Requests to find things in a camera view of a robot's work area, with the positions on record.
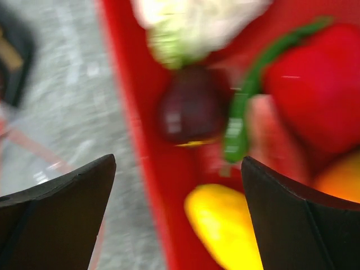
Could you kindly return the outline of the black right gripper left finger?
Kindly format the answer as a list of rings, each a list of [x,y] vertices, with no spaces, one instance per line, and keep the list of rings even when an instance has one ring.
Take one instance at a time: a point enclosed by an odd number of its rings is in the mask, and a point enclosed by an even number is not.
[[[105,155],[1,197],[1,269],[87,269],[116,172]]]

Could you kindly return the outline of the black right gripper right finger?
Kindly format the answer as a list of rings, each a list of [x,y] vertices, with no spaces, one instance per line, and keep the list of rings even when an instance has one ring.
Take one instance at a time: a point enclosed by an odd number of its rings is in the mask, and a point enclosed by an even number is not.
[[[252,157],[241,164],[264,269],[359,269],[359,204],[317,191]]]

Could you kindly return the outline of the yellow toy mango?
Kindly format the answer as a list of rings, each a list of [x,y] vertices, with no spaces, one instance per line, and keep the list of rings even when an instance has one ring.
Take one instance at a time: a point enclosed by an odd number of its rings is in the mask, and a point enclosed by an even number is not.
[[[184,201],[188,221],[223,269],[263,269],[245,195],[219,184],[203,184]]]

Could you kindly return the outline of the toy watermelon slice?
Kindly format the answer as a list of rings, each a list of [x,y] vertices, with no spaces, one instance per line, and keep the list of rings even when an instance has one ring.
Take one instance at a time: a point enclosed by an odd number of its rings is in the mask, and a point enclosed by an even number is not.
[[[283,124],[270,95],[249,100],[246,112],[249,155],[286,177],[307,185],[309,170],[304,152]]]

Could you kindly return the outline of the toy cauliflower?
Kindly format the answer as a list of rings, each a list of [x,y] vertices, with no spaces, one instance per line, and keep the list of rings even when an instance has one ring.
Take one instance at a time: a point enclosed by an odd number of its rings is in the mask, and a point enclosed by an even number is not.
[[[132,1],[153,58],[169,70],[223,49],[272,4],[268,0]]]

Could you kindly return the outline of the clear zip top bag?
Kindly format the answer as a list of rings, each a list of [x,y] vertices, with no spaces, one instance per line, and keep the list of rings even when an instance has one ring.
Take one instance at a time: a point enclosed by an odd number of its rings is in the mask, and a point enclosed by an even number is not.
[[[24,131],[20,121],[1,118],[1,193],[33,187],[66,174],[72,167]]]

